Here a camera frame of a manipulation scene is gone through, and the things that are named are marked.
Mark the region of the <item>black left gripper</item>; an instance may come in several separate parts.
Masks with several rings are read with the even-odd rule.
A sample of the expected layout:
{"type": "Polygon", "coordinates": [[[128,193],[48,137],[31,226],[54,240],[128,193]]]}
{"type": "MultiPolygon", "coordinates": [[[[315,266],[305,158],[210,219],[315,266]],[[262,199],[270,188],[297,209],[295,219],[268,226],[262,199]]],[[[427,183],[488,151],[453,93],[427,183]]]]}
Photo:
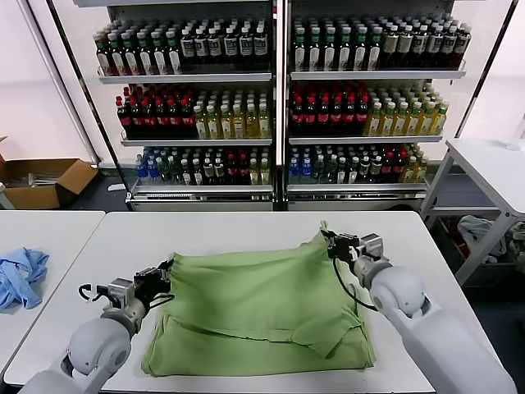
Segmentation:
{"type": "Polygon", "coordinates": [[[135,298],[150,304],[156,296],[171,289],[171,267],[174,259],[162,261],[157,268],[146,268],[134,275],[135,298]]]}

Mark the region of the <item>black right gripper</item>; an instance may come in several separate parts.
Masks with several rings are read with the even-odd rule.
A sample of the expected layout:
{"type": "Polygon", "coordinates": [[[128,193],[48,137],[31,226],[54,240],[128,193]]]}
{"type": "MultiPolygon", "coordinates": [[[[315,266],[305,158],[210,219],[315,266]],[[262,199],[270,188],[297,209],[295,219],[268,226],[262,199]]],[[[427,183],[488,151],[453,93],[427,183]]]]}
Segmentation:
{"type": "Polygon", "coordinates": [[[321,233],[327,244],[327,255],[330,259],[357,259],[360,238],[350,234],[337,234],[331,230],[321,229],[321,233]]]}

